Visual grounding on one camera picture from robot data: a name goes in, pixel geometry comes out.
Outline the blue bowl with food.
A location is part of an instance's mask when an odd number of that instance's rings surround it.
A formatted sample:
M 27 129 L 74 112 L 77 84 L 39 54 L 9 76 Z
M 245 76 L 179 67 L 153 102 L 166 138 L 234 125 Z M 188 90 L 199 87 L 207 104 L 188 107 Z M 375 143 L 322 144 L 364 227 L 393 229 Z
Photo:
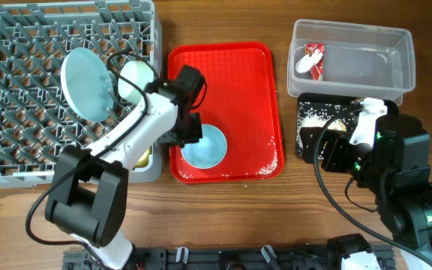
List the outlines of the blue bowl with food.
M 216 167 L 227 153 L 224 133 L 211 124 L 202 124 L 202 138 L 181 149 L 184 160 L 192 167 L 206 170 Z

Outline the yellow cup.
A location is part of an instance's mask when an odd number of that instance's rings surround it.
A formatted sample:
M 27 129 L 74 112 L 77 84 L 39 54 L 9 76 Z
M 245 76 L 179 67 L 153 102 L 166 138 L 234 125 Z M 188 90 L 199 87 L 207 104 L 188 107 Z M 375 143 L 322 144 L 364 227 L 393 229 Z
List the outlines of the yellow cup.
M 149 164 L 149 156 L 152 153 L 152 150 L 147 149 L 144 154 L 139 158 L 139 160 L 135 164 L 135 168 L 146 167 Z

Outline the green bowl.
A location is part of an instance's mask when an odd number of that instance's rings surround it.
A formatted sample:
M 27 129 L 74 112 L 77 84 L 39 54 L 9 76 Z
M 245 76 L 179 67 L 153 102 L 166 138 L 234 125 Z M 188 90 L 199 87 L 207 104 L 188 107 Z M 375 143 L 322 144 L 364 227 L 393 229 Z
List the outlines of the green bowl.
M 131 81 L 141 90 L 155 79 L 152 69 L 143 61 L 129 61 L 121 69 L 120 76 Z M 142 98 L 140 92 L 123 79 L 118 80 L 118 93 L 124 100 L 136 105 Z

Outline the red snack wrapper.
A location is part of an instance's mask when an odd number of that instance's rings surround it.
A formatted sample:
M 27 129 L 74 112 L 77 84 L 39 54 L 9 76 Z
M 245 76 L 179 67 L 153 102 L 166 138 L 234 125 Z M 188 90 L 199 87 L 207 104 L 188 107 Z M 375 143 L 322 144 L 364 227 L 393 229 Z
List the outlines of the red snack wrapper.
M 324 62 L 324 54 L 325 47 L 323 43 L 307 43 L 304 47 L 305 54 L 313 53 L 315 50 L 320 50 L 323 54 L 322 59 L 314 65 L 310 70 L 310 75 L 312 80 L 322 81 L 323 80 L 323 62 Z

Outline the white napkin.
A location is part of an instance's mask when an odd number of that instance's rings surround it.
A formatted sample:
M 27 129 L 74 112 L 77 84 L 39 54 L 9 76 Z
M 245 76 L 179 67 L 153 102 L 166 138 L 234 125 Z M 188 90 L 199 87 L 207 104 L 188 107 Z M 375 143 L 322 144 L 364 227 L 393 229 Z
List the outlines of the white napkin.
M 295 71 L 299 74 L 307 73 L 322 58 L 323 58 L 323 53 L 319 49 L 316 49 L 313 53 L 307 54 L 304 57 L 302 57 L 295 64 Z

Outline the light blue plate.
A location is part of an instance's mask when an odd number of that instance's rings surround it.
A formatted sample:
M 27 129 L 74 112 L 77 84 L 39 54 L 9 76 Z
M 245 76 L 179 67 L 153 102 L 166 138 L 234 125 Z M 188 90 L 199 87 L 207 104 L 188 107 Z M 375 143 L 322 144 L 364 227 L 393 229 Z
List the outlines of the light blue plate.
M 113 84 L 105 64 L 90 49 L 76 48 L 61 66 L 61 87 L 70 108 L 82 119 L 103 122 L 114 101 Z

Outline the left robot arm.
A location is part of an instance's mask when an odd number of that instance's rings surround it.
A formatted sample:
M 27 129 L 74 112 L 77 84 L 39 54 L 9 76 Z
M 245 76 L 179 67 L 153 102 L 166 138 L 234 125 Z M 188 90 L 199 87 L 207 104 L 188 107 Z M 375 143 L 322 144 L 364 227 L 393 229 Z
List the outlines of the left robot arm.
M 202 138 L 193 111 L 206 82 L 150 82 L 136 109 L 87 149 L 68 146 L 59 156 L 46 191 L 45 218 L 82 245 L 96 266 L 136 268 L 135 247 L 121 225 L 126 214 L 129 173 L 143 153 L 161 140 L 184 146 Z

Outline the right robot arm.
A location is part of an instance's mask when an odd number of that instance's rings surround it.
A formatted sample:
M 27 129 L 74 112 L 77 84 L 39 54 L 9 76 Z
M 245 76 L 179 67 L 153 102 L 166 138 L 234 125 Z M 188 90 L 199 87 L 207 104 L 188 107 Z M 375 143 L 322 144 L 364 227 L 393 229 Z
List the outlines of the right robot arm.
M 313 164 L 328 201 L 360 230 L 406 252 L 415 266 L 432 268 L 432 181 L 428 161 L 430 135 L 409 115 L 376 119 L 369 142 L 351 143 L 347 132 L 303 127 L 303 157 Z M 387 238 L 350 216 L 325 187 L 321 172 L 348 173 L 358 187 L 375 196 L 376 212 L 391 232 Z

